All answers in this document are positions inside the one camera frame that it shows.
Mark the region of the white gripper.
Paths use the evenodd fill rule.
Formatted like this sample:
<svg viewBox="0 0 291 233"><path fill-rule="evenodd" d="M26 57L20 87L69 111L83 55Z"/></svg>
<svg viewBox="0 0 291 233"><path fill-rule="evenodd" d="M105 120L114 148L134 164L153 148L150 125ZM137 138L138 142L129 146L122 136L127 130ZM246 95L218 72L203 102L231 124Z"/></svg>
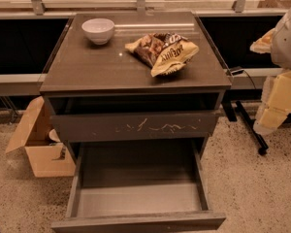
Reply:
<svg viewBox="0 0 291 233"><path fill-rule="evenodd" d="M253 42L250 50L256 53L271 53L275 30L271 29L261 38ZM260 135L275 132L291 113L291 71L282 73L275 78L268 99L269 108L260 107L255 116L253 130Z"/></svg>

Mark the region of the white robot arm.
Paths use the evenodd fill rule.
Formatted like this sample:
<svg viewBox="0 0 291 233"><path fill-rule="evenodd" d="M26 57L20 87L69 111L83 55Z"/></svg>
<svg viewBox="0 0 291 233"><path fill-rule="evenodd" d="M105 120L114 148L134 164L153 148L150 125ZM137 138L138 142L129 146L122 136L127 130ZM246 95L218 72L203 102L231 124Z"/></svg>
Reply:
<svg viewBox="0 0 291 233"><path fill-rule="evenodd" d="M261 101L255 116L253 130L268 135L291 114L291 8L277 23L255 41L250 50L269 53L272 63L282 68L276 77L267 77L263 84Z"/></svg>

